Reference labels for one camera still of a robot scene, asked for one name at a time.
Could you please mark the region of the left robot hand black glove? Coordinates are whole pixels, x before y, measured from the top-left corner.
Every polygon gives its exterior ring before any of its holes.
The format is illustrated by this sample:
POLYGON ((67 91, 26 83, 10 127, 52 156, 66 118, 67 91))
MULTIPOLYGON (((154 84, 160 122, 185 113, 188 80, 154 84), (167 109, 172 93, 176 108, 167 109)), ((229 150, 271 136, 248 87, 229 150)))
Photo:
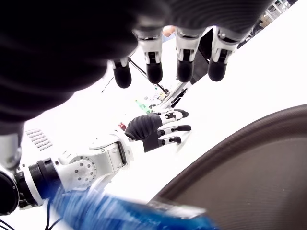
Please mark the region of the left robot hand black glove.
POLYGON ((133 141, 141 141, 145 152, 169 144, 181 144, 182 138, 174 136, 177 132, 190 132, 190 125, 166 124, 177 122, 189 116, 182 109, 167 108, 132 119, 125 129, 125 134, 133 141))

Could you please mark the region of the right robot hand black glove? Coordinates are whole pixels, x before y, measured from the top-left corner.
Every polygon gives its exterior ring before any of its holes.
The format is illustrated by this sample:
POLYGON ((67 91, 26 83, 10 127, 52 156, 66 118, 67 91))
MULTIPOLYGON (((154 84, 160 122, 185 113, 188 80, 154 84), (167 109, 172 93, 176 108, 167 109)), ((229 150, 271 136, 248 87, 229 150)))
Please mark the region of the right robot hand black glove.
POLYGON ((24 123, 69 100, 138 45, 147 75, 161 80, 165 26, 177 33, 177 77, 192 76, 196 36, 221 29, 216 48, 232 52, 269 0, 3 0, 0 3, 0 163, 21 160, 24 123))

